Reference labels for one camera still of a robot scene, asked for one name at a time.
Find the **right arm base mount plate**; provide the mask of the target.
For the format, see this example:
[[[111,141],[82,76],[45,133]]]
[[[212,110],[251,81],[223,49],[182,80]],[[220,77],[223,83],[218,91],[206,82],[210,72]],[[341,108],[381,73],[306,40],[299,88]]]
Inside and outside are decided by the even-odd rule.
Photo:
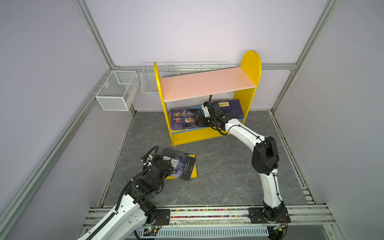
[[[249,219],[252,224],[289,224],[291,218],[285,208],[249,208]]]

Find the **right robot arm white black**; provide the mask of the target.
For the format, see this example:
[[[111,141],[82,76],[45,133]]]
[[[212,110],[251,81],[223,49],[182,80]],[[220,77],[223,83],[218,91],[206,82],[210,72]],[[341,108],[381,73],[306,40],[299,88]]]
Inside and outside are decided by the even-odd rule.
[[[252,150],[252,167],[259,174],[263,187],[263,218],[274,223],[282,220],[291,222],[278,182],[279,153],[276,140],[264,137],[242,124],[222,110],[219,102],[213,102],[212,96],[202,105],[205,122],[222,136],[232,135]]]

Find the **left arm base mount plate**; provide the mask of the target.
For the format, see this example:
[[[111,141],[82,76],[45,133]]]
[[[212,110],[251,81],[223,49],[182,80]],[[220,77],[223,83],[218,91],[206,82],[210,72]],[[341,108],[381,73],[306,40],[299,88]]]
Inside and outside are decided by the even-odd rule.
[[[154,212],[149,213],[145,225],[168,226],[170,224],[170,220],[170,209],[157,209]]]

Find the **dark purple book red circle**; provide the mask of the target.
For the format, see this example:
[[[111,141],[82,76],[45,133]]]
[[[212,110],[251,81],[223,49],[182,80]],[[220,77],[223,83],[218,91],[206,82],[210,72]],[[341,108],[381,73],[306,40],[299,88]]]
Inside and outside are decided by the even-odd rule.
[[[201,109],[171,109],[171,130],[181,131],[203,126]]]

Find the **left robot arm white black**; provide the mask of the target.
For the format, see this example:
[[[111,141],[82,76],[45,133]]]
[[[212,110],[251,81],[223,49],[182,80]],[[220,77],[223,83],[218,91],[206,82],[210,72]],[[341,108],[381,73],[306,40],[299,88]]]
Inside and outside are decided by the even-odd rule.
[[[144,169],[123,187],[116,205],[80,240],[124,240],[145,224],[154,223],[157,207],[151,202],[172,173],[170,160],[157,157],[153,146],[142,158]]]

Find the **black book white characters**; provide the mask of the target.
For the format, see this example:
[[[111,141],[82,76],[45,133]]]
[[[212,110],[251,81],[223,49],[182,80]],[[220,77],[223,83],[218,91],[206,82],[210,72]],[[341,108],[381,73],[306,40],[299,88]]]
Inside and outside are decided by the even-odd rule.
[[[172,149],[164,149],[160,159],[170,161],[173,166],[173,171],[166,180],[178,179],[189,182],[198,176],[195,155],[186,155]]]

